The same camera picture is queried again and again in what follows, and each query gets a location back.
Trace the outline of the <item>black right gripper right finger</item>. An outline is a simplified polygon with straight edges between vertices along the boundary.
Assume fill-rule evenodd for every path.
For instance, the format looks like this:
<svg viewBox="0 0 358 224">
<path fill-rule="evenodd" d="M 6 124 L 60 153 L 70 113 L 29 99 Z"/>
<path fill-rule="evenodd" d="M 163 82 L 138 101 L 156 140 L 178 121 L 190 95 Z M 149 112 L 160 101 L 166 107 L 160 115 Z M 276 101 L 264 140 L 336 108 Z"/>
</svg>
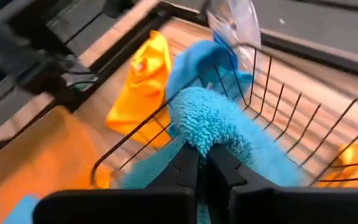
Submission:
<svg viewBox="0 0 358 224">
<path fill-rule="evenodd" d="M 358 189 L 280 187 L 216 144 L 208 209 L 212 224 L 358 224 Z"/>
</svg>

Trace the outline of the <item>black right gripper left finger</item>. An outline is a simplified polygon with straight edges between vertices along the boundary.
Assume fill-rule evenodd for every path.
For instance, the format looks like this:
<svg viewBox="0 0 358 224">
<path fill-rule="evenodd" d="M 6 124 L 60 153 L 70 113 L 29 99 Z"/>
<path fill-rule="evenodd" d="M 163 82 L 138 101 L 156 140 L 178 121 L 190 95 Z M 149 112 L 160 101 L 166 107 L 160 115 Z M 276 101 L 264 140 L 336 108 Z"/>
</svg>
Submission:
<svg viewBox="0 0 358 224">
<path fill-rule="evenodd" d="M 144 189 L 52 193 L 35 206 L 33 224 L 195 224 L 198 161 L 185 144 Z"/>
</svg>

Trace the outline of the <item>turquoise fluffy microfiber towel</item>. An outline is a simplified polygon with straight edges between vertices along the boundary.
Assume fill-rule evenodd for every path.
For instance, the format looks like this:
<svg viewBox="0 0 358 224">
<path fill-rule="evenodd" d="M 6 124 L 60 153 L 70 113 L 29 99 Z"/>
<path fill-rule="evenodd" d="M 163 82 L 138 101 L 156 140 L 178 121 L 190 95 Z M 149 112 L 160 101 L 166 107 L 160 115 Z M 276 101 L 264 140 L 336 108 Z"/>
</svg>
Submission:
<svg viewBox="0 0 358 224">
<path fill-rule="evenodd" d="M 206 155 L 221 144 L 235 158 L 259 175 L 282 187 L 297 187 L 303 175 L 280 145 L 245 115 L 238 103 L 202 87 L 185 88 L 171 101 L 170 129 L 175 139 L 159 152 L 135 164 L 119 184 L 121 189 L 144 189 L 188 142 L 201 156 L 201 188 L 197 224 L 212 224 L 206 202 Z"/>
</svg>

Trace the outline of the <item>blue ribbed microfiber towel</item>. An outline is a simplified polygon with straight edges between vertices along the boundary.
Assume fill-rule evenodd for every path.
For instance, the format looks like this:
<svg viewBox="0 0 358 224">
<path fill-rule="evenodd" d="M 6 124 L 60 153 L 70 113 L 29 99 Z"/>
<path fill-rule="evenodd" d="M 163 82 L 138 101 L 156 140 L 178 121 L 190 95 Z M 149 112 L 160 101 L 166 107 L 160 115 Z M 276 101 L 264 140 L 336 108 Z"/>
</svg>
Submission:
<svg viewBox="0 0 358 224">
<path fill-rule="evenodd" d="M 237 57 L 227 48 L 201 40 L 175 58 L 165 95 L 170 99 L 184 87 L 200 86 L 238 99 L 251 83 L 252 75 L 238 69 Z"/>
</svg>

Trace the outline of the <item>orange microfiber towel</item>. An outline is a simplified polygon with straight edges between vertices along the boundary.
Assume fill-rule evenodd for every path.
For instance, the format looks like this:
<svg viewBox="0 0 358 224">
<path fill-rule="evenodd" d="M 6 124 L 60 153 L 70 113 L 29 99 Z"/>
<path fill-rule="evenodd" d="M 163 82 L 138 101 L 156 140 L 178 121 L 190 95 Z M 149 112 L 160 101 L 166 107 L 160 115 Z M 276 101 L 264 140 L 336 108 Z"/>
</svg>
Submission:
<svg viewBox="0 0 358 224">
<path fill-rule="evenodd" d="M 107 144 L 58 106 L 0 150 L 0 224 L 26 195 L 90 189 L 90 172 Z"/>
<path fill-rule="evenodd" d="M 133 55 L 124 86 L 106 117 L 106 126 L 129 134 L 165 102 L 165 87 L 172 70 L 166 38 L 150 31 Z"/>
<path fill-rule="evenodd" d="M 316 186 L 358 188 L 358 143 L 349 146 L 334 161 Z"/>
</svg>

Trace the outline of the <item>clear spray bottle white trigger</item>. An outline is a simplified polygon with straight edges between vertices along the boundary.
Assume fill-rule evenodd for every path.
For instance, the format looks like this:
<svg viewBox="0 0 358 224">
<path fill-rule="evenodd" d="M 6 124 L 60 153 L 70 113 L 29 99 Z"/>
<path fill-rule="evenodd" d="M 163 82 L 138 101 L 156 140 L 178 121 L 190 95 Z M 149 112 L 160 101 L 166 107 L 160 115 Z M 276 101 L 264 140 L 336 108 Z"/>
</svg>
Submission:
<svg viewBox="0 0 358 224">
<path fill-rule="evenodd" d="M 209 0 L 206 16 L 213 40 L 229 50 L 234 66 L 253 72 L 259 66 L 259 22 L 251 0 Z"/>
</svg>

